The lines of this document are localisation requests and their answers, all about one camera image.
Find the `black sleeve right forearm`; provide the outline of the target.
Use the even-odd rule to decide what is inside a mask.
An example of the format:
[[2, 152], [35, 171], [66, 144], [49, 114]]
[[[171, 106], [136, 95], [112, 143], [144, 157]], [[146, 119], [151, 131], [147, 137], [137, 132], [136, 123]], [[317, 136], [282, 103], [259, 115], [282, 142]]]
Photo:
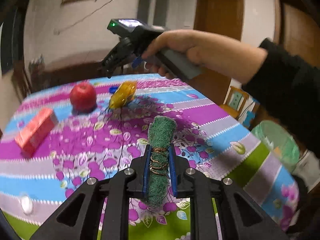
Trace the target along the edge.
[[267, 57], [242, 89], [319, 157], [319, 68], [264, 39]]

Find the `right hand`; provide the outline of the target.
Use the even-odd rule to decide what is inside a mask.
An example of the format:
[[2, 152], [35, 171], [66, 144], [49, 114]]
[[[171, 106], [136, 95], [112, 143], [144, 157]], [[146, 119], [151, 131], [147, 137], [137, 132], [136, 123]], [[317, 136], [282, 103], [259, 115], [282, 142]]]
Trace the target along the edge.
[[259, 70], [267, 51], [233, 38], [197, 30], [165, 31], [142, 54], [147, 59], [163, 48], [178, 51], [193, 64], [246, 84]]

